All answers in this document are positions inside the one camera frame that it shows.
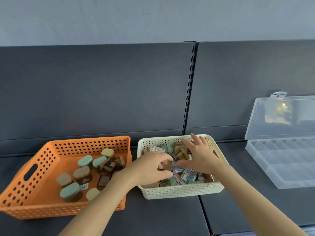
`barcode sticker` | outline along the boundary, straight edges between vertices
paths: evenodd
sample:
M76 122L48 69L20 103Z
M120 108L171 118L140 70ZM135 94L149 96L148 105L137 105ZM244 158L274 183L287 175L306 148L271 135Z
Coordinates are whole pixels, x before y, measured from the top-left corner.
M81 190L85 190L89 187L89 183L85 183L83 185L81 185Z

